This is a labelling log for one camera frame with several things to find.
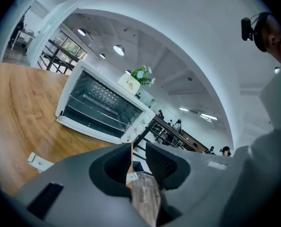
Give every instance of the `oven glass window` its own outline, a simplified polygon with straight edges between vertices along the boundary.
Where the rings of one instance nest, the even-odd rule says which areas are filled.
[[[142,113],[141,109],[83,71],[63,115],[120,138]]]

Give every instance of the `fluorescent light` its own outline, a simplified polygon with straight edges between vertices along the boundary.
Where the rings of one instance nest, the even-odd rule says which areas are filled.
[[[180,110],[183,110],[183,111],[189,111],[188,109],[185,109],[185,108],[179,108]]]
[[[117,45],[113,46],[113,49],[116,51],[116,53],[118,53],[121,56],[123,56],[125,54],[125,49],[120,44],[117,44]]]
[[[86,36],[84,29],[78,29],[78,32],[82,35],[82,36]]]
[[[201,113],[201,116],[204,116],[204,117],[207,117],[207,118],[210,118],[210,119],[217,120],[216,117],[213,117],[213,116],[210,116],[210,115],[207,115],[207,114],[204,114],[204,113]]]
[[[280,71],[281,71],[281,69],[277,66],[277,67],[275,67],[275,74],[278,74],[278,73],[280,73]]]

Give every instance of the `wooden table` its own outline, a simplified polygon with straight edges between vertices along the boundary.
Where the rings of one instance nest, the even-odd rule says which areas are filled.
[[[55,72],[0,63],[0,186],[6,193],[14,195],[39,174],[27,163],[31,152],[55,163],[113,145],[56,121],[67,79]]]

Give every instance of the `white toaster oven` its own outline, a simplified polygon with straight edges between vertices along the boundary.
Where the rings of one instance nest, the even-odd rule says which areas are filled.
[[[55,115],[59,123],[78,132],[120,144],[134,141],[155,113],[94,66],[79,61]]]

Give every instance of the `oven door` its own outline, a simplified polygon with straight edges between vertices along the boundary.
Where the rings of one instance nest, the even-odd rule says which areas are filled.
[[[120,139],[143,113],[83,70],[58,121],[92,137],[121,143]]]

